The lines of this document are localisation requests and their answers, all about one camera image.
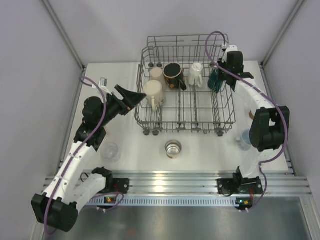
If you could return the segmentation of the cream mug green inside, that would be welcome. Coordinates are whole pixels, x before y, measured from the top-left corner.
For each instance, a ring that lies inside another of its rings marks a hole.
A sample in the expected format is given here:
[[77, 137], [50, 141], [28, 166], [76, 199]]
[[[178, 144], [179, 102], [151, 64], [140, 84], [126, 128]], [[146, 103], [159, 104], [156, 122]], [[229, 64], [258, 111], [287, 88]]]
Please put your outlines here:
[[156, 112], [166, 101], [162, 84], [157, 80], [150, 80], [142, 87], [143, 93], [151, 106]]

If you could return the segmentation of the white cup teal base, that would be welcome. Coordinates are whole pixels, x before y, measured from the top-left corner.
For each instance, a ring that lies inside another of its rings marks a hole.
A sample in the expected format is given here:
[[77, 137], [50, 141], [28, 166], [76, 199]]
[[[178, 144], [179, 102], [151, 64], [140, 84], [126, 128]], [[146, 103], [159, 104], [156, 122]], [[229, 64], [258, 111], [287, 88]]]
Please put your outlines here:
[[219, 68], [215, 68], [209, 75], [207, 86], [210, 90], [218, 94], [223, 86], [224, 81], [224, 72]]

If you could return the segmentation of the beige plain cup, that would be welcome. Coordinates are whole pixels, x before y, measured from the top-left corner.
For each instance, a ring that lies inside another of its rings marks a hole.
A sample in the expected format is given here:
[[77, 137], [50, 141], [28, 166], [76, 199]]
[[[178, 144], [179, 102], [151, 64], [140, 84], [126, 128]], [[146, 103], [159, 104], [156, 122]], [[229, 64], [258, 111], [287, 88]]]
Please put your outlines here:
[[159, 67], [155, 67], [150, 70], [150, 77], [152, 80], [164, 81], [163, 70]]

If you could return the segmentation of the cream mug with handle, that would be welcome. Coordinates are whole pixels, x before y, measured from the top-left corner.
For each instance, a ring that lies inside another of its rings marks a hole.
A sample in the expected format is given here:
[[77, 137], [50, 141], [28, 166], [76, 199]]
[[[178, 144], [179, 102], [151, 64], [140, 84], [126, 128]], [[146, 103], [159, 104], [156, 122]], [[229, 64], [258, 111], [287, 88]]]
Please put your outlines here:
[[187, 82], [191, 86], [198, 86], [201, 88], [203, 86], [203, 72], [204, 67], [201, 63], [195, 62], [189, 68], [189, 73], [187, 76]]

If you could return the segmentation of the clear glass tumbler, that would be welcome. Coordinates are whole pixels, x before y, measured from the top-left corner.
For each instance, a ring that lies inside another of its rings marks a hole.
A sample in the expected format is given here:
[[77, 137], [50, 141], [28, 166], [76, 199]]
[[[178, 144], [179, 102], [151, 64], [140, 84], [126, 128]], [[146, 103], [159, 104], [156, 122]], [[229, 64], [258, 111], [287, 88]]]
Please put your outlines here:
[[121, 151], [116, 143], [106, 142], [101, 147], [100, 154], [103, 160], [115, 163], [120, 160]]

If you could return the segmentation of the black skull mug red inside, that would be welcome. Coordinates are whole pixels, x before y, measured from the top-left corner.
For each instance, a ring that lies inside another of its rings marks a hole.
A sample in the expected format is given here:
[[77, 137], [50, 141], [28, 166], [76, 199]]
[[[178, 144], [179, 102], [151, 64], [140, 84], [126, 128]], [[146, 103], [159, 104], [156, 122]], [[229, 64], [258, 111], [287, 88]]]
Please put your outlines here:
[[187, 89], [183, 67], [177, 62], [168, 63], [163, 68], [163, 76], [170, 89]]

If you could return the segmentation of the light blue mug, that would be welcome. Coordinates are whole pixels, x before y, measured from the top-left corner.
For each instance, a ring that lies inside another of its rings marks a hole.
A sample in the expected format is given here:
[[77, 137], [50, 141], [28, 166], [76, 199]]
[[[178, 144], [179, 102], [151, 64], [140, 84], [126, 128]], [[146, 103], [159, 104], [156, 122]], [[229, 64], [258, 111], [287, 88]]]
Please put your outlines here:
[[250, 141], [250, 130], [245, 129], [240, 136], [236, 137], [234, 139], [237, 146], [242, 151], [249, 151], [252, 147], [251, 141]]

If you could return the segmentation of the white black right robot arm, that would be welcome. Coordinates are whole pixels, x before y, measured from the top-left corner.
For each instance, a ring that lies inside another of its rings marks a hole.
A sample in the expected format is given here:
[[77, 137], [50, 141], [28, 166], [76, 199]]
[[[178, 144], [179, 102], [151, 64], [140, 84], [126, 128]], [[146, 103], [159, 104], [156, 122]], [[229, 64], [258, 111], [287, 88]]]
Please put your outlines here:
[[117, 115], [127, 115], [146, 98], [144, 93], [132, 92], [119, 85], [115, 89], [123, 99], [107, 93], [84, 101], [82, 123], [67, 158], [43, 193], [35, 194], [31, 199], [35, 217], [45, 230], [51, 227], [69, 232], [82, 208], [96, 194], [114, 194], [116, 191], [112, 171], [104, 167], [95, 168], [86, 181], [77, 185], [85, 166], [106, 137], [105, 126]]

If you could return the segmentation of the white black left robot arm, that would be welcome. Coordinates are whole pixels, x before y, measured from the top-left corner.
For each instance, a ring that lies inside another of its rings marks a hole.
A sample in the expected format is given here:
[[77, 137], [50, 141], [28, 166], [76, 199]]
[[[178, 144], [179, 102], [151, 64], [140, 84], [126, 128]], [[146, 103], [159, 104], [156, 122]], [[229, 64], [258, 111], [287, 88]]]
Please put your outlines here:
[[259, 175], [262, 166], [279, 158], [288, 143], [290, 110], [278, 106], [256, 85], [254, 76], [244, 71], [243, 53], [236, 46], [229, 46], [218, 60], [217, 78], [225, 82], [249, 107], [253, 120], [248, 132], [251, 147], [256, 156], [245, 159], [231, 178], [217, 181], [218, 192], [224, 196], [233, 194], [263, 194]]

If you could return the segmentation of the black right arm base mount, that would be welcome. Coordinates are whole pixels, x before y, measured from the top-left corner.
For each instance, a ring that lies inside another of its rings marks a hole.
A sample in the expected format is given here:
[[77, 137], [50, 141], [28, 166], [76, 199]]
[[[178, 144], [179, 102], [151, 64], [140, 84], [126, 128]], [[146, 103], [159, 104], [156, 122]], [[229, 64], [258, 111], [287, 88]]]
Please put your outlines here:
[[96, 194], [106, 194], [111, 192], [120, 192], [126, 194], [129, 191], [130, 179], [129, 178], [113, 178], [111, 175], [104, 177], [98, 176], [98, 191]]

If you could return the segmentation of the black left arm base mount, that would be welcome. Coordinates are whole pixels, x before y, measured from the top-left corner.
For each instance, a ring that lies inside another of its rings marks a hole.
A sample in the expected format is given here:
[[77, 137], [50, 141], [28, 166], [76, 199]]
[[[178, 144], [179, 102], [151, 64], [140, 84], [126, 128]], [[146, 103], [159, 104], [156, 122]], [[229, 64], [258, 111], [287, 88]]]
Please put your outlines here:
[[263, 193], [262, 182], [255, 178], [219, 178], [217, 180], [218, 193], [226, 197], [236, 195], [260, 195]]

